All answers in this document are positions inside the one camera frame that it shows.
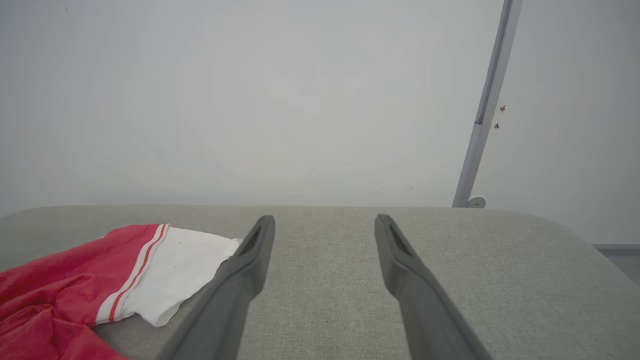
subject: metal post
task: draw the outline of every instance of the metal post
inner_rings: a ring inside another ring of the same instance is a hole
[[[476,122],[474,123],[473,132],[471,132],[471,141],[469,141],[465,162],[462,165],[456,196],[453,199],[454,208],[466,208],[469,202],[484,145],[489,136],[493,114],[498,105],[498,96],[502,88],[504,74],[507,71],[507,63],[509,62],[521,8],[522,0],[504,0],[500,25],[493,44],[493,52],[480,98]]]

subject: gray table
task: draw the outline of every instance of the gray table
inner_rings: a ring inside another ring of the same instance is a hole
[[[395,299],[373,236],[388,213],[494,359],[638,359],[640,288],[592,246],[543,218],[489,209],[62,206],[0,218],[0,270],[129,224],[169,222],[243,237],[276,219],[266,284],[239,359],[406,359]],[[96,332],[153,359],[189,311],[153,328],[134,316]]]

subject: white wall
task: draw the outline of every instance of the white wall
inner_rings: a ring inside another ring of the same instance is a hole
[[[450,206],[502,1],[0,6],[5,215]]]
[[[524,1],[503,104],[473,194],[640,243],[640,2]]]

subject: red cloth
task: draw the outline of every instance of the red cloth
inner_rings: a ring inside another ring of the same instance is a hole
[[[168,225],[131,225],[0,274],[3,359],[125,359],[91,329],[119,320]]]

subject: towel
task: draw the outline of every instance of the towel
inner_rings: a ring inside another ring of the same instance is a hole
[[[237,240],[131,225],[0,274],[0,354],[5,359],[124,359],[92,330],[140,314],[166,325],[213,279]]]

